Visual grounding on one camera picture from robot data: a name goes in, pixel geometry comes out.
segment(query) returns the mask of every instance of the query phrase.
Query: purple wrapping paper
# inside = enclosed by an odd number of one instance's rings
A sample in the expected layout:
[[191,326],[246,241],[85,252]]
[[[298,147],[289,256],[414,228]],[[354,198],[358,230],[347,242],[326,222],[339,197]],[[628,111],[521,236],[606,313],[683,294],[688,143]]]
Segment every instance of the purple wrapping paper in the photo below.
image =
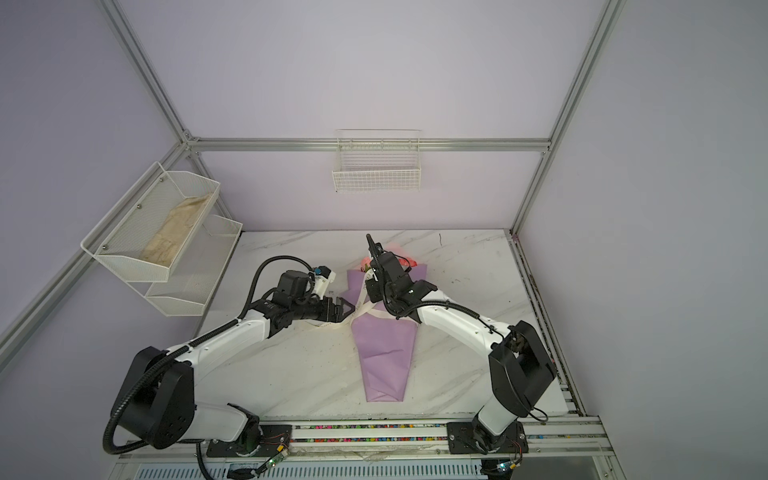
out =
[[[426,265],[414,266],[410,272],[414,281],[425,280],[426,274]],[[357,302],[364,276],[359,270],[347,270],[349,290],[342,294],[345,300]],[[374,308],[386,310],[381,302]],[[408,319],[380,319],[368,313],[353,320],[352,336],[360,357],[368,402],[402,402],[411,370],[416,327],[416,322]]]

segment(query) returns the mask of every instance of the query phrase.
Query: white wall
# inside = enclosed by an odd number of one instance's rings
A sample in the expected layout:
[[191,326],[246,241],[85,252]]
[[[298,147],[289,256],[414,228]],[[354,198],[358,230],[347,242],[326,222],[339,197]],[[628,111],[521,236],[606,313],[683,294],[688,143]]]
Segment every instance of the white wall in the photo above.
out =
[[768,3],[627,3],[522,242],[628,478],[765,478]]
[[190,131],[548,137],[604,0],[123,0]]
[[[173,143],[95,2],[3,2],[0,331]],[[93,267],[0,382],[0,477],[106,478],[101,431],[133,355],[194,326]]]
[[205,152],[245,230],[503,228],[538,152],[426,152],[421,190],[338,194],[334,152]]

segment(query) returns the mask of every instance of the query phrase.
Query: brown cloth in basket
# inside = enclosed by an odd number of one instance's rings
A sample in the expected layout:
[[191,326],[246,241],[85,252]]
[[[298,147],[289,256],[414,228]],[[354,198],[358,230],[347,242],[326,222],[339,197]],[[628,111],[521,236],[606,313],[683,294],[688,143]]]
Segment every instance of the brown cloth in basket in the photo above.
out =
[[141,252],[141,259],[157,265],[170,266],[209,198],[210,194],[205,197],[187,198],[171,209],[163,226]]

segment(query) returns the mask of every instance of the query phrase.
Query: white table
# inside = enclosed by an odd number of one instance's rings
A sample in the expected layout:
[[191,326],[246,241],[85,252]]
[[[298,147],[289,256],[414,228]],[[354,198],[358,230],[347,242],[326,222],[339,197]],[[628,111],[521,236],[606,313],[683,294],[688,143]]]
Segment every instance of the white table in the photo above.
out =
[[[368,256],[362,231],[247,232],[200,330],[235,318],[258,266],[288,254],[337,272],[330,294],[347,290],[346,271]],[[454,301],[492,319],[538,324],[503,230],[401,230],[370,232],[385,247],[400,245],[427,264],[427,280]],[[254,297],[280,274],[301,266],[286,260],[264,269]],[[201,380],[202,402],[236,403],[265,420],[471,418],[491,396],[488,359],[448,334],[420,325],[403,402],[366,402],[352,332],[298,321],[247,349]],[[550,416],[568,412],[557,380],[537,407]]]

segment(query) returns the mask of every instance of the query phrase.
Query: mesh shelf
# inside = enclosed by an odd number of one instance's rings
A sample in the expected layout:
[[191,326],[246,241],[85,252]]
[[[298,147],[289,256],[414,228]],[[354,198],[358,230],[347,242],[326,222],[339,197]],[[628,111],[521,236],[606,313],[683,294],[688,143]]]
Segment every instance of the mesh shelf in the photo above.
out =
[[[163,170],[97,251],[88,250],[84,243],[82,246],[124,282],[167,282],[216,202],[219,189],[219,182],[210,178],[187,171]],[[185,198],[206,196],[209,197],[169,265],[141,259],[144,248],[163,226],[171,209]]]
[[167,282],[152,283],[144,298],[166,316],[200,316],[224,272],[242,223],[209,214]]
[[382,140],[342,138],[349,132],[339,131],[339,147],[333,183],[337,192],[370,192],[418,190],[421,187],[419,131],[375,131],[398,134]]

